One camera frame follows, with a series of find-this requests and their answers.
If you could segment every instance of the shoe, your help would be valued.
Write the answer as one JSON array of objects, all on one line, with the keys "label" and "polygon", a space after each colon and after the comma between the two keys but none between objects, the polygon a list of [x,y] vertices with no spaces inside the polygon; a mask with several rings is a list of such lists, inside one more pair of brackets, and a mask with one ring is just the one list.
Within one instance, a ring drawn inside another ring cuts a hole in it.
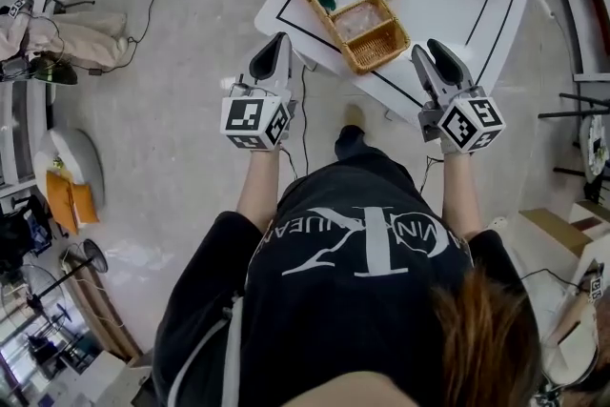
[{"label": "shoe", "polygon": [[125,54],[127,52],[127,48],[130,44],[127,41],[126,37],[122,37],[118,40],[118,48],[120,49],[122,54]]},{"label": "shoe", "polygon": [[365,131],[364,111],[356,104],[348,104],[343,112],[343,125],[344,126],[358,126],[364,132]]}]

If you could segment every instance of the beige cloth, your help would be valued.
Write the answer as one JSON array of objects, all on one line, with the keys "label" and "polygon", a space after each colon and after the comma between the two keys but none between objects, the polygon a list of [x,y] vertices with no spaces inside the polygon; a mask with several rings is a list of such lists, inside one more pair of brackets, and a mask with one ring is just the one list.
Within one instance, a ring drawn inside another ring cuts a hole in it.
[{"label": "beige cloth", "polygon": [[20,14],[13,19],[9,15],[0,15],[0,61],[13,58],[19,52],[30,17]]},{"label": "beige cloth", "polygon": [[52,20],[59,29],[59,36],[48,20],[30,20],[28,51],[63,51],[107,68],[118,65],[125,54],[127,44],[119,46],[117,42],[125,30],[125,14],[87,11],[54,15]]}]

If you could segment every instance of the white logo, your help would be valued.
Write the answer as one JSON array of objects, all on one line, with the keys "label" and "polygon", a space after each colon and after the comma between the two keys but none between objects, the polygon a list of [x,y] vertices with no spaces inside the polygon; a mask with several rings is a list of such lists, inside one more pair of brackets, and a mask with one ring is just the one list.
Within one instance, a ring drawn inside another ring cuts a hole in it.
[{"label": "white logo", "polygon": [[[342,215],[333,209],[315,208],[309,212],[316,216],[292,219],[282,226],[271,230],[264,241],[271,237],[281,238],[285,233],[329,232],[333,225],[344,230],[343,236],[335,246],[319,250],[299,266],[287,270],[282,275],[305,272],[318,267],[335,267],[341,264],[338,253],[346,245],[362,245],[362,239],[352,239],[359,233],[364,233],[365,263],[357,265],[361,272],[354,276],[385,276],[403,274],[409,271],[405,267],[392,266],[390,251],[392,246],[405,246],[410,251],[425,254],[429,258],[445,252],[450,242],[458,246],[458,241],[432,215],[423,213],[392,214],[391,209],[381,207],[355,208],[362,213],[362,218]],[[408,241],[425,243],[429,250],[414,248]]]}]

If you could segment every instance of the clear plastic bag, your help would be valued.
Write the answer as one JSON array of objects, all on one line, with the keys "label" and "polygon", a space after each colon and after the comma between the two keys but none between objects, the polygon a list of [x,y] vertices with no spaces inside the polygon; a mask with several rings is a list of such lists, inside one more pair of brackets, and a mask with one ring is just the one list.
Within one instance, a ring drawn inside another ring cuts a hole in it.
[{"label": "clear plastic bag", "polygon": [[349,41],[383,22],[376,6],[360,4],[335,19],[335,27],[341,39]]}]

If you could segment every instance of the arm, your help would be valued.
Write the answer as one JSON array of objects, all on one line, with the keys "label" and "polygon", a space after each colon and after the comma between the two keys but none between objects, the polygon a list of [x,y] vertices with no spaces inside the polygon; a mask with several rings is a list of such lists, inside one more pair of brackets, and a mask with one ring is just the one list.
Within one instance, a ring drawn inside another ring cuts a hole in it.
[{"label": "arm", "polygon": [[483,230],[470,154],[445,155],[442,216],[458,237],[468,241]]},{"label": "arm", "polygon": [[262,233],[277,211],[279,147],[272,152],[252,152],[246,181],[237,202],[237,212]]}]

